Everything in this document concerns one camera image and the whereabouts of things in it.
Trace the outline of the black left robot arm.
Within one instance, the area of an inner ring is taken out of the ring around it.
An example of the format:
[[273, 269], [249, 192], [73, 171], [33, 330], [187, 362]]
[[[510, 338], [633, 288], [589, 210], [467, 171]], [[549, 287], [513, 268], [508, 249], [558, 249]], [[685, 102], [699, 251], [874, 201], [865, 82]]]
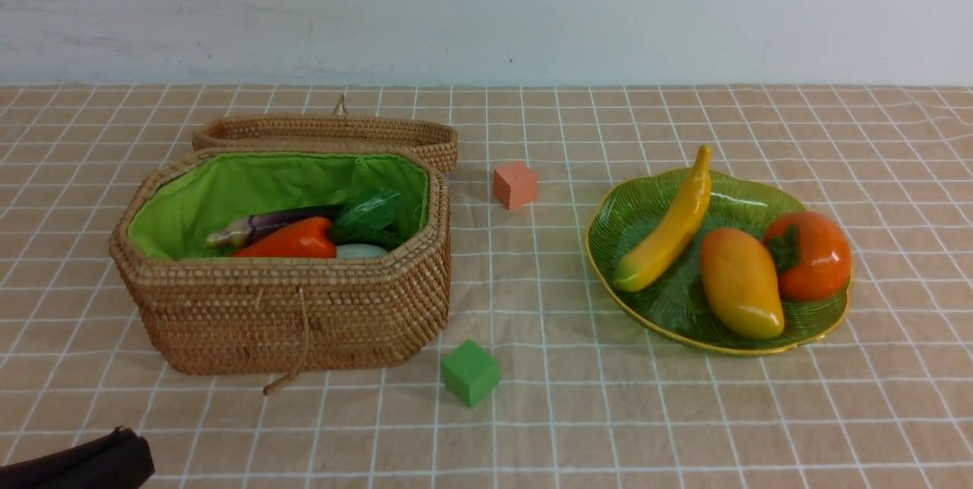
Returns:
[[139, 488], [155, 475], [151, 448], [129, 427], [1, 468], [2, 488]]

